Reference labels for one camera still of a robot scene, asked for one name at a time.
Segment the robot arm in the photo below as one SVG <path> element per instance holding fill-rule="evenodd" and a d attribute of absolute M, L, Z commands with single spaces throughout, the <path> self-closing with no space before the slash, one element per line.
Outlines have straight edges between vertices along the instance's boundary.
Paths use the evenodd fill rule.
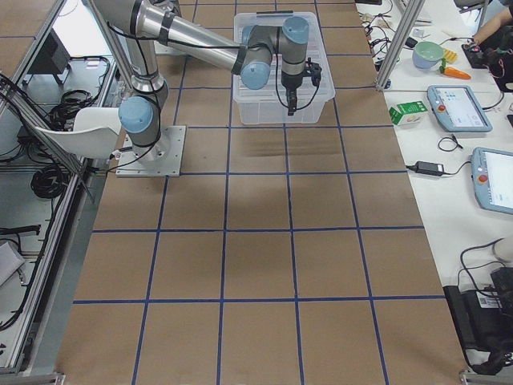
<path fill-rule="evenodd" d="M 135 96 L 121 104 L 119 119 L 137 158 L 157 158 L 164 150 L 161 109 L 168 87 L 156 63 L 156 43 L 227 69 L 252 91 L 275 75 L 277 100 L 288 116 L 309 107 L 301 106 L 298 97 L 306 78 L 316 89 L 321 85 L 321 66 L 307 56 L 309 23 L 301 16 L 289 16 L 277 26 L 245 26 L 236 43 L 161 2 L 94 1 L 92 7 L 111 32 L 127 39 Z"/>

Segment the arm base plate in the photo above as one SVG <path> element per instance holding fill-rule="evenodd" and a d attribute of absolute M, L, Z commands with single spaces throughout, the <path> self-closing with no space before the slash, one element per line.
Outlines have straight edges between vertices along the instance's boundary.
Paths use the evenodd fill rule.
<path fill-rule="evenodd" d="M 124 137 L 123 147 L 131 150 L 122 152 L 119 167 L 115 169 L 118 177 L 159 177 L 179 176 L 184 152 L 186 127 L 164 126 L 160 139 L 146 153 L 146 148 L 134 146 L 128 134 Z"/>

